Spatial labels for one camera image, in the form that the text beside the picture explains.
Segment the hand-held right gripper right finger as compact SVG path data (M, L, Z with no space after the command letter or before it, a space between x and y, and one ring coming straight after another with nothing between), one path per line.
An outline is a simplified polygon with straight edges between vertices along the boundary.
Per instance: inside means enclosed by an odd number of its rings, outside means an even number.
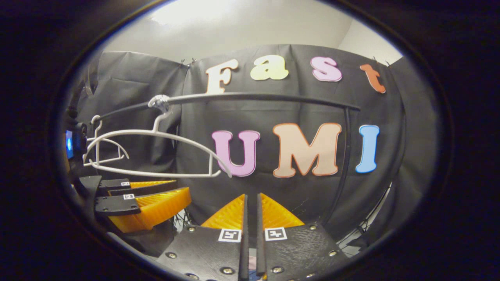
M257 195L257 274L265 281L316 281L347 262L320 224L306 224L266 194Z

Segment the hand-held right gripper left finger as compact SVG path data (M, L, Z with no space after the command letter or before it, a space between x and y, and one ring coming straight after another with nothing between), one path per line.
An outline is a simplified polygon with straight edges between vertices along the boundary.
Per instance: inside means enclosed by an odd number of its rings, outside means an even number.
M157 259L188 281L247 281L248 196L242 194L200 226L187 225Z

